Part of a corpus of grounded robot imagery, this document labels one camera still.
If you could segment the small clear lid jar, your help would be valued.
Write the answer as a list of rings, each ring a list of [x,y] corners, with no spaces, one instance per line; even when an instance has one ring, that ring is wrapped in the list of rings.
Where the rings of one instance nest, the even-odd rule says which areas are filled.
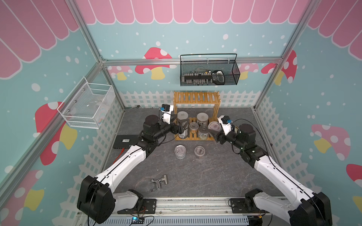
[[[199,130],[199,124],[197,122],[191,122],[189,124],[190,134],[197,134],[198,130]]]

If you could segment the tall silver pull-tab can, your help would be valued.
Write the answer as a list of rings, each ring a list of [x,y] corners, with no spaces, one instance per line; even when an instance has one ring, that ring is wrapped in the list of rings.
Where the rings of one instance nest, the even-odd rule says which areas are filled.
[[[180,139],[186,139],[189,137],[189,125],[179,125],[178,137]]]

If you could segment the wooden two-tier shelf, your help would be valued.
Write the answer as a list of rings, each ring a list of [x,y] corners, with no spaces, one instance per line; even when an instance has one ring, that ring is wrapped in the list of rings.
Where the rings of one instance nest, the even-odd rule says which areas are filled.
[[[206,113],[208,122],[217,121],[221,98],[219,92],[174,92],[174,112],[182,110],[189,115],[189,122],[197,121],[197,114]]]

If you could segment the orange seed plastic jar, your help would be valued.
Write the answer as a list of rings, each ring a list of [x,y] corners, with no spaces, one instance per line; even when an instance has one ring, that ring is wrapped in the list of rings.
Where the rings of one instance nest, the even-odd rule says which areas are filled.
[[[208,131],[209,131],[209,136],[212,137],[212,131],[216,131],[216,132],[220,132],[222,131],[222,126],[220,125],[219,122],[217,121],[212,121],[209,123],[208,125]]]

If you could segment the short pull-tab tin can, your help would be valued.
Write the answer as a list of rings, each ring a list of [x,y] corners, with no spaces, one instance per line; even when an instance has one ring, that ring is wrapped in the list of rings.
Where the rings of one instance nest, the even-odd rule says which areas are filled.
[[[198,130],[198,138],[200,140],[207,140],[209,138],[209,130],[206,125],[200,125]]]

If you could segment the purple label tin can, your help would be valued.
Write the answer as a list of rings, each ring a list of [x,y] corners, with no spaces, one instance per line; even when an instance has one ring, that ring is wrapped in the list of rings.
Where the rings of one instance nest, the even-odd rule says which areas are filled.
[[[186,147],[183,145],[178,145],[174,149],[175,157],[179,160],[182,160],[186,157],[186,152],[187,152]]]

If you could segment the red seed plastic jar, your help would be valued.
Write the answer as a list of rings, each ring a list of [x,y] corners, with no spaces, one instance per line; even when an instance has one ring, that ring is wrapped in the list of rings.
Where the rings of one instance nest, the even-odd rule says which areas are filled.
[[[206,150],[204,147],[202,146],[197,146],[195,149],[194,149],[194,154],[197,158],[203,158],[206,154]]]

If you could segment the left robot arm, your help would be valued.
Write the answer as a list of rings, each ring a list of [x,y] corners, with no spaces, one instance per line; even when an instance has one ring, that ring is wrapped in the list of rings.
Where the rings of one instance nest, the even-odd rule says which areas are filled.
[[[167,112],[162,116],[147,116],[135,145],[130,146],[122,157],[97,176],[87,176],[82,180],[77,209],[98,224],[119,211],[141,212],[141,193],[133,189],[116,193],[115,189],[138,164],[160,146],[160,138],[168,133],[178,134],[183,131],[181,125],[176,123],[176,117],[176,114]]]

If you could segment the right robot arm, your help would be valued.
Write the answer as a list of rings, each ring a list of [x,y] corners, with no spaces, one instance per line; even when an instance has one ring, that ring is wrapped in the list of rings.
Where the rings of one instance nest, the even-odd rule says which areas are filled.
[[[241,124],[237,132],[232,124],[222,124],[221,131],[211,131],[215,141],[230,143],[239,150],[241,158],[263,174],[286,197],[274,198],[255,189],[249,198],[254,208],[264,210],[288,222],[292,226],[331,226],[330,199],[322,192],[315,193],[282,169],[268,153],[255,143],[256,131],[250,124]]]

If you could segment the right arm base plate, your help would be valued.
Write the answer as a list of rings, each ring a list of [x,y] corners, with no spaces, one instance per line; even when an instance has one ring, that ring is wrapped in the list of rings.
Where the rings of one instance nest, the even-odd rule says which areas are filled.
[[[258,209],[250,198],[231,198],[228,200],[228,205],[234,214],[251,213],[263,216],[268,213],[267,211]]]

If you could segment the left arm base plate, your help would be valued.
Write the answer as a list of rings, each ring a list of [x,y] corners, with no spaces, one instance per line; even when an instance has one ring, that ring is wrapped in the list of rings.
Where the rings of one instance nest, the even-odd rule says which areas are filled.
[[[124,209],[117,212],[117,214],[155,214],[157,199],[143,199],[138,201],[132,209]]]

